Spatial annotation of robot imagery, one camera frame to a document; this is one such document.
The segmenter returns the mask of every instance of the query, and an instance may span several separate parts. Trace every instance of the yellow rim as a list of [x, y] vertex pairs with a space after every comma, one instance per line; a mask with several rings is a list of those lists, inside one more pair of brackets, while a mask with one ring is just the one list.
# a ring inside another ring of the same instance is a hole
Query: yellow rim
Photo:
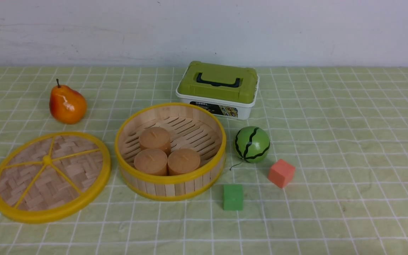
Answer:
[[[92, 186], [88, 190], [86, 190], [86, 192], [79, 192], [80, 196], [76, 198], [75, 200], [65, 205], [51, 209], [51, 210], [43, 210], [43, 211], [18, 210], [16, 209], [16, 207], [14, 208], [14, 207], [9, 206], [6, 202], [2, 200], [0, 196], [0, 212], [3, 215], [5, 215], [6, 217], [10, 219], [13, 219], [14, 221], [19, 221], [22, 223], [46, 223], [46, 222], [51, 222], [51, 221], [57, 221], [67, 216], [71, 216], [72, 214], [86, 207], [86, 205], [92, 202], [100, 194], [100, 192], [102, 192], [102, 190], [105, 188], [110, 178], [110, 172], [111, 172], [111, 158], [110, 158], [109, 150], [102, 141], [100, 141], [99, 139], [97, 139], [96, 137], [92, 135], [85, 134], [82, 132], [59, 132], [55, 134], [48, 134], [42, 137], [38, 137], [37, 139], [34, 139], [22, 145], [21, 147], [19, 147], [18, 149], [10, 153], [10, 155], [2, 161], [2, 163], [0, 164], [0, 176], [1, 176], [2, 171], [8, 167], [7, 164], [10, 162], [10, 160], [15, 155], [20, 153], [22, 150], [26, 149], [33, 143], [40, 142], [42, 140], [49, 139], [49, 138], [52, 138], [52, 145], [53, 145], [55, 137], [61, 136], [61, 135], [82, 137], [82, 138], [85, 138], [85, 139], [88, 139], [94, 142], [98, 146], [99, 148], [98, 150], [102, 152], [103, 163], [102, 163], [102, 171], [100, 172], [100, 175], [95, 180], [94, 184], [92, 184]], [[96, 150], [89, 150], [86, 152], [91, 153], [95, 151]], [[51, 152], [52, 152], [52, 146], [50, 146], [49, 155], [51, 155]], [[79, 155], [79, 154], [83, 154], [83, 152], [70, 154], [69, 157], [72, 157], [73, 155]], [[34, 179], [31, 181], [31, 184], [28, 187], [30, 187], [34, 183], [34, 181], [36, 181], [36, 177], [34, 177]]]
[[195, 197], [197, 195], [201, 195], [202, 193], [204, 193], [206, 190], [208, 190], [210, 187], [212, 187], [213, 184], [215, 184], [215, 182], [217, 182], [217, 180], [220, 178], [221, 173], [223, 173], [223, 169], [225, 168], [225, 162], [226, 162], [226, 157], [223, 160], [223, 165], [220, 168], [220, 171], [217, 174], [217, 177], [215, 177], [215, 179], [213, 181], [211, 181], [209, 184], [207, 184], [206, 186], [202, 187], [201, 189], [192, 192], [192, 193], [188, 193], [185, 195], [180, 195], [180, 196], [174, 196], [174, 197], [163, 197], [163, 196], [156, 196], [156, 195], [152, 195], [152, 194], [148, 194], [146, 192], [142, 192], [141, 190], [137, 189], [136, 187], [133, 187], [133, 185], [131, 185], [128, 180], [123, 176], [125, 183], [127, 184], [127, 186], [133, 190], [133, 192], [135, 192], [136, 194], [151, 199], [151, 200], [156, 200], [156, 201], [161, 201], [161, 202], [171, 202], [171, 201], [180, 201], [180, 200], [185, 200], [185, 199], [189, 199], [192, 197]]
[[[166, 106], [186, 106], [186, 107], [191, 107], [194, 109], [197, 109], [199, 111], [202, 111], [203, 113], [209, 115], [211, 118], [213, 118], [217, 124], [218, 127], [221, 130], [222, 133], [222, 141], [221, 141], [221, 146], [220, 149], [218, 149], [217, 154], [205, 165], [203, 165], [202, 167], [196, 169], [193, 172], [190, 173], [186, 173], [186, 174], [181, 174], [181, 175], [176, 175], [176, 176], [154, 176], [154, 175], [149, 175], [143, 172], [140, 172], [136, 169], [134, 169], [132, 166], [130, 166], [127, 162], [125, 162], [125, 160], [122, 158], [122, 155], [119, 153], [119, 149], [118, 149], [118, 141], [119, 141], [119, 137], [124, 129], [124, 127], [126, 126], [127, 123], [129, 123], [131, 120], [133, 120], [136, 116], [145, 113], [149, 110], [152, 110], [154, 108], [161, 108], [161, 107], [166, 107]], [[148, 108], [145, 108], [137, 113], [135, 113], [133, 116], [131, 116], [130, 118], [128, 118], [120, 127], [120, 129], [118, 130], [118, 134], [116, 135], [116, 139], [115, 139], [115, 154], [116, 157], [118, 158], [118, 162], [119, 164], [123, 167], [123, 169], [127, 172], [129, 172], [132, 176], [141, 179], [143, 181], [148, 181], [148, 182], [152, 182], [152, 183], [156, 183], [156, 184], [176, 184], [176, 183], [181, 183], [181, 182], [185, 182], [194, 178], [197, 178], [199, 176], [204, 175], [206, 172], [210, 171], [212, 168], [214, 168], [218, 161], [222, 158], [222, 156], [225, 153], [225, 149], [226, 149], [226, 134], [225, 134], [225, 129], [223, 128], [223, 126], [221, 125], [220, 121], [212, 114], [209, 113], [208, 111], [204, 110], [201, 107], [195, 106], [195, 105], [191, 105], [191, 104], [186, 104], [186, 103], [163, 103], [163, 104], [159, 104], [159, 105], [154, 105]]]

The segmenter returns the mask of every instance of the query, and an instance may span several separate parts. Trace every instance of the black handle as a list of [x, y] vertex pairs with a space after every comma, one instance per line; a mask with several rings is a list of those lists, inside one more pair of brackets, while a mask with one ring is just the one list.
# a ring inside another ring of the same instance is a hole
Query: black handle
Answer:
[[236, 78], [235, 82], [233, 84], [225, 84], [225, 83], [219, 83], [219, 82], [210, 82], [210, 81], [205, 81], [201, 79], [203, 73], [199, 73], [198, 77], [196, 77], [196, 82], [198, 83], [204, 83], [204, 84], [210, 84], [215, 87], [219, 86], [225, 86], [225, 87], [239, 87], [240, 86], [240, 78]]

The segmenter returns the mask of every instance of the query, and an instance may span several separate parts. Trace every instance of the bamboo steamer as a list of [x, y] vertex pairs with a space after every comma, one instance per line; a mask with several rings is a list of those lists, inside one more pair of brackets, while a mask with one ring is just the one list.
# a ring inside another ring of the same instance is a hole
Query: bamboo steamer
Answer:
[[63, 219], [92, 202], [110, 172], [110, 153], [92, 135], [59, 132], [38, 137], [0, 164], [0, 212], [29, 224]]
[[[171, 153], [188, 148], [198, 152], [199, 167], [191, 172], [157, 176], [138, 171], [135, 156], [141, 152], [139, 136], [153, 126], [170, 134]], [[225, 164], [226, 134], [220, 121], [208, 111], [186, 103], [165, 103], [143, 109], [120, 127], [115, 154], [128, 187], [137, 194], [159, 201], [184, 200], [209, 189]]]

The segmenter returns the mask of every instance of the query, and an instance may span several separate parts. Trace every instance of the plastic storage box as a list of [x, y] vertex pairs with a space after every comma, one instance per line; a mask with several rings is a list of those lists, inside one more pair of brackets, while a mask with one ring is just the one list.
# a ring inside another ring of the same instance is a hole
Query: plastic storage box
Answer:
[[176, 89], [183, 103], [214, 115], [248, 119], [256, 103], [259, 77], [254, 68], [193, 61]]

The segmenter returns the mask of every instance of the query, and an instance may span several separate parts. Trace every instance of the red cube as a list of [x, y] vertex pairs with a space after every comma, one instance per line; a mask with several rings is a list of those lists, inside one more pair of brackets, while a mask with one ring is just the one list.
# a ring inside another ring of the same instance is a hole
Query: red cube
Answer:
[[268, 174], [268, 179], [276, 186], [284, 188], [292, 181], [295, 173], [295, 167], [280, 159], [271, 168]]

